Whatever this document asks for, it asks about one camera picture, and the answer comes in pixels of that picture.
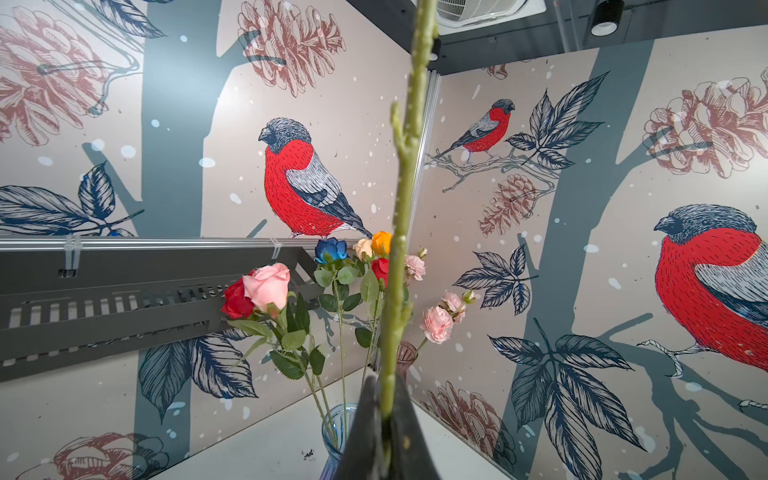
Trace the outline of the cream peach artificial rose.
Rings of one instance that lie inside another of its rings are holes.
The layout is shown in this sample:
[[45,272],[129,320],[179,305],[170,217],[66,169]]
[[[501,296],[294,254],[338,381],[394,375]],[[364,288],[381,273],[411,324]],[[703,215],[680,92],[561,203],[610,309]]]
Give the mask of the cream peach artificial rose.
[[369,261],[374,258],[372,240],[368,238],[360,239],[353,246],[354,255],[361,261]]

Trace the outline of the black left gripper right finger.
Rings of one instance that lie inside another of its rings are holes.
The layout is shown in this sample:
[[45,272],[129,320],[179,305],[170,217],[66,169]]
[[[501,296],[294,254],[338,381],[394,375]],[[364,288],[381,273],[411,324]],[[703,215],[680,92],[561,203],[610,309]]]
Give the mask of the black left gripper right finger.
[[440,476],[406,390],[399,389],[395,394],[390,425],[392,460],[389,478],[439,480]]

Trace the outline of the ceiling air vent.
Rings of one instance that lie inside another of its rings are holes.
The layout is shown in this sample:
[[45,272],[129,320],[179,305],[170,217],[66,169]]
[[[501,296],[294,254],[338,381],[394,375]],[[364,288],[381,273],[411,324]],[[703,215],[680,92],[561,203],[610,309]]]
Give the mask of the ceiling air vent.
[[442,30],[482,28],[544,13],[544,0],[439,0],[437,22]]

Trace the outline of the pink artificial rose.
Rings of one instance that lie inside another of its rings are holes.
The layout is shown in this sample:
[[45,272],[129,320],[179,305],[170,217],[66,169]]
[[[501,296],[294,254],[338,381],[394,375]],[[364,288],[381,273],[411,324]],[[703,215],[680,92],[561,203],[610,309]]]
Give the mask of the pink artificial rose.
[[289,290],[289,268],[275,263],[240,279],[255,306],[254,313],[245,319],[226,318],[230,326],[254,338],[243,356],[267,345],[271,362],[284,377],[306,381],[323,426],[331,410],[322,382],[326,356],[311,333],[307,302]]

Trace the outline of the white artificial rose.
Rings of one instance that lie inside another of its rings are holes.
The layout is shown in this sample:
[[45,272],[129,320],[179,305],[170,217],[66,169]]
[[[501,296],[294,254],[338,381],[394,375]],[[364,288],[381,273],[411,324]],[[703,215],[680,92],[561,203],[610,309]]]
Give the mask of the white artificial rose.
[[424,129],[424,109],[428,87],[428,64],[438,37],[435,1],[419,1],[416,7],[411,43],[411,71],[404,105],[393,102],[390,123],[398,158],[396,201],[392,215],[387,291],[382,317],[381,366],[379,371],[379,410],[384,423],[393,416],[398,375],[397,349],[413,306],[405,299],[405,256],[408,251],[413,190],[419,149]]

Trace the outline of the orange artificial rose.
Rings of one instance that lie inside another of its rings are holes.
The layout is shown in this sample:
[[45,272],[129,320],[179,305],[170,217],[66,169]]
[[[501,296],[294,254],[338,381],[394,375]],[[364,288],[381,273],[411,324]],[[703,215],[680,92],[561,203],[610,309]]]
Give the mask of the orange artificial rose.
[[372,237],[372,251],[378,257],[388,257],[391,250],[392,234],[380,231]]

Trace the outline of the blue purple glass vase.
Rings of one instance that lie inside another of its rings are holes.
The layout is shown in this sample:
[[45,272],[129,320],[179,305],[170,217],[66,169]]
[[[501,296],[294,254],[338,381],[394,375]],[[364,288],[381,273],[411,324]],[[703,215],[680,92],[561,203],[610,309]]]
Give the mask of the blue purple glass vase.
[[321,432],[328,458],[320,480],[334,479],[350,436],[356,410],[356,403],[338,404],[325,416]]

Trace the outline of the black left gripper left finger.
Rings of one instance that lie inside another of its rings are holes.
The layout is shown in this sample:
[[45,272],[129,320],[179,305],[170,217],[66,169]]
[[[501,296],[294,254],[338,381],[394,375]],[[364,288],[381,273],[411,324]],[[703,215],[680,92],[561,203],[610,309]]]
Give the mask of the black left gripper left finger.
[[368,376],[364,381],[351,431],[334,479],[383,479],[383,461],[378,379]]

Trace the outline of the pink peony spray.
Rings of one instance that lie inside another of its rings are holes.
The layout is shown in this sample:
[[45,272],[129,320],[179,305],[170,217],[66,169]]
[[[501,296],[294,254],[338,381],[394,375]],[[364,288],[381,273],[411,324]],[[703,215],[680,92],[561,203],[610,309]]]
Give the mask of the pink peony spray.
[[425,258],[427,249],[421,248],[416,254],[409,254],[405,257],[406,282],[420,282],[426,275]]
[[475,301],[473,290],[467,290],[461,295],[455,292],[445,293],[436,306],[423,313],[420,329],[424,333],[424,339],[416,352],[420,353],[427,343],[440,345],[449,340],[453,327],[463,321],[467,307]]

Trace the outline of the black ceiling spotlight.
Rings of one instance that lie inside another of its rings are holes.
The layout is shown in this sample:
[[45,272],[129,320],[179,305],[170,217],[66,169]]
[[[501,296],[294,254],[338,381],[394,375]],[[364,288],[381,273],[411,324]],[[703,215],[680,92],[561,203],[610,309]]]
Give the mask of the black ceiling spotlight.
[[593,37],[614,34],[620,25],[625,8],[624,0],[599,1],[593,11],[589,33]]

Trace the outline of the pink grey glass vase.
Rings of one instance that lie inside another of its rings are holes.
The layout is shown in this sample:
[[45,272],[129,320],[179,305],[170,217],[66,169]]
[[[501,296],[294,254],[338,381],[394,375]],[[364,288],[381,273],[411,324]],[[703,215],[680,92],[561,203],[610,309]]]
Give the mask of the pink grey glass vase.
[[408,341],[401,341],[397,350],[397,374],[407,381],[408,370],[415,363],[419,355],[418,349]]

